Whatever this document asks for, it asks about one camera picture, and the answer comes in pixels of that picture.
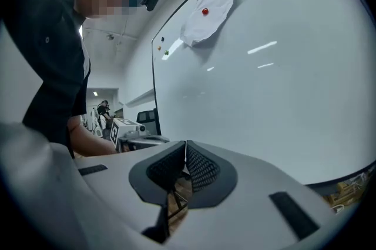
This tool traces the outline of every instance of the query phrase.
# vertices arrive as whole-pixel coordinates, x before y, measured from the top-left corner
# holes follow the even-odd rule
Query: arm
[[[80,116],[73,116],[68,120],[70,143],[73,150],[82,156],[102,156],[116,154],[111,141],[92,135],[80,125]]]

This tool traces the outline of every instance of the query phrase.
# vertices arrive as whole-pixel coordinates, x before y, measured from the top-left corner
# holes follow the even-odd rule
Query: dark shirt
[[[104,106],[102,106],[102,105],[100,105],[100,106],[97,108],[97,111],[98,111],[98,115],[99,115],[99,116],[101,116],[101,115],[105,116],[105,114],[107,114],[108,116],[110,116],[110,115],[108,114],[108,112],[106,111],[106,108],[105,108]]]
[[[67,123],[86,113],[90,74],[78,32],[85,18],[73,6],[74,0],[14,0],[4,17],[14,43],[43,80],[23,123],[66,145],[72,156]]]

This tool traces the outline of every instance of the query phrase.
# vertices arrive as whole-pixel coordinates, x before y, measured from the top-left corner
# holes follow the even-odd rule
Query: black mesh
[[[187,168],[192,178],[192,191],[197,192],[212,184],[220,168],[211,159],[203,156],[190,145],[187,146]]]
[[[184,167],[184,149],[174,151],[151,164],[146,175],[155,184],[170,192]]]

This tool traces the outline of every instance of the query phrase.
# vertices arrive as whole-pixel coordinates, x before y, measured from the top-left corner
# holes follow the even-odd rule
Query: ceiling light
[[[273,41],[273,42],[270,42],[270,43],[265,44],[265,45],[263,45],[263,46],[256,47],[256,48],[254,48],[254,49],[251,49],[251,50],[247,51],[247,53],[248,53],[249,55],[251,55],[251,54],[254,54],[254,53],[257,52],[257,51],[260,51],[261,49],[268,48],[269,46],[273,46],[273,45],[275,45],[275,44],[277,44],[277,41]]]
[[[274,65],[274,63],[261,65],[261,66],[258,66],[258,69],[260,69],[260,68],[264,68],[264,67],[267,67],[267,66],[272,66],[272,65]]]

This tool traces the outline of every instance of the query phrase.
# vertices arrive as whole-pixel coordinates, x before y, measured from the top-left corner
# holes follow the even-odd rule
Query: floor
[[[192,185],[190,181],[185,180],[184,178],[179,178],[175,183],[175,188],[179,195],[181,195],[184,199],[187,199],[189,201],[190,197],[192,196]],[[169,215],[171,215],[172,213],[178,210],[177,203],[175,201],[173,194],[169,194],[168,201],[169,201]],[[169,219],[169,229],[170,229],[171,235],[182,223],[187,212],[188,212],[188,208],[185,207],[185,209],[183,209],[178,214],[176,214],[175,216]]]

